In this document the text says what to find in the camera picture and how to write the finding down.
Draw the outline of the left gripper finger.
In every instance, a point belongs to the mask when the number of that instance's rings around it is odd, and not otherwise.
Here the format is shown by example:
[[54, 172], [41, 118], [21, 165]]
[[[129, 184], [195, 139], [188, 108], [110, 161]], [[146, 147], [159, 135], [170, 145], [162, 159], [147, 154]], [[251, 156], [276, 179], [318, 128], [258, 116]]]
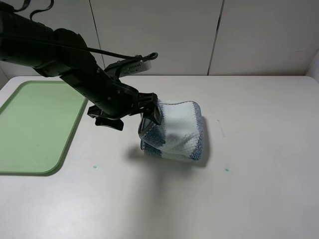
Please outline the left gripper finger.
[[159, 106], [155, 106], [152, 109], [147, 109], [141, 114], [143, 119], [148, 119], [156, 125], [161, 125], [162, 115]]
[[137, 106], [139, 109], [150, 109], [158, 106], [158, 96], [155, 93], [139, 93]]

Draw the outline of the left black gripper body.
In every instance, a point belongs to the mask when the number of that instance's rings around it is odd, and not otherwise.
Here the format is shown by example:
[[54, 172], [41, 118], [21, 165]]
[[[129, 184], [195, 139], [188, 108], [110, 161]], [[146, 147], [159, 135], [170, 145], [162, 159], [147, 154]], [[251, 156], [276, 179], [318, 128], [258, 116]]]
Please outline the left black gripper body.
[[87, 70], [86, 77], [90, 101], [94, 104], [87, 115], [95, 119], [96, 126], [122, 131], [124, 123], [121, 118], [132, 112], [139, 91], [107, 76], [101, 69]]

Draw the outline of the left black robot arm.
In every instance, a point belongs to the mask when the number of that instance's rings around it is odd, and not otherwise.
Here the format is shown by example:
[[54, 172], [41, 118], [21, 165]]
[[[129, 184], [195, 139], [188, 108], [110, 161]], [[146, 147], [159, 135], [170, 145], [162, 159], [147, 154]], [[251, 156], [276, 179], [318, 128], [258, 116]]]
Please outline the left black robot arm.
[[161, 124], [157, 95], [141, 93], [120, 81], [148, 70], [157, 57], [156, 52], [127, 56], [90, 48], [80, 34], [53, 30], [20, 16], [19, 9], [8, 3], [0, 4], [1, 61], [31, 67], [44, 77], [61, 78], [93, 103], [88, 116], [97, 126], [122, 130], [123, 117], [137, 114]]

